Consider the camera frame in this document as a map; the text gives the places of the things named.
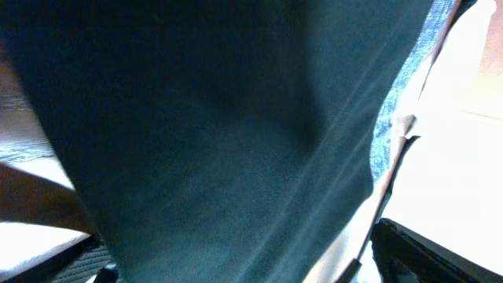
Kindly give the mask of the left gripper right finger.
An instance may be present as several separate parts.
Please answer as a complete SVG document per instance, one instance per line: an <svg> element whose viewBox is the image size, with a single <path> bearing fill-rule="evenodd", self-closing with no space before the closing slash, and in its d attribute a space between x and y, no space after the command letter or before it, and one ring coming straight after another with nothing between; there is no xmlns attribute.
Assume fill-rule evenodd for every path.
<svg viewBox="0 0 503 283"><path fill-rule="evenodd" d="M373 258L383 283L502 283L502 276L390 220L371 233Z"/></svg>

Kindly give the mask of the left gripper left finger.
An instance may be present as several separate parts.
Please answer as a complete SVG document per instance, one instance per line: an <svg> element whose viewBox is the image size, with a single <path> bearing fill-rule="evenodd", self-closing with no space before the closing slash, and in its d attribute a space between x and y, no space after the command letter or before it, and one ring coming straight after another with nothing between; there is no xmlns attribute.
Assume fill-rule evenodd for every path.
<svg viewBox="0 0 503 283"><path fill-rule="evenodd" d="M70 248L43 260L9 279L6 283L86 282L108 264L111 254L98 235L92 235Z"/></svg>

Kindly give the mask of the black leggings with red waistband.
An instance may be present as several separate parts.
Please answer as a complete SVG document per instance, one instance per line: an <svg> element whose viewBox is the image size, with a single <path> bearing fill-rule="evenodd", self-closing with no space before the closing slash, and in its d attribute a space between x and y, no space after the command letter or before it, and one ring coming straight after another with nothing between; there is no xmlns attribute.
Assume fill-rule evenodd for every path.
<svg viewBox="0 0 503 283"><path fill-rule="evenodd" d="M391 169L452 1L4 1L23 91L128 282L300 282Z"/></svg>

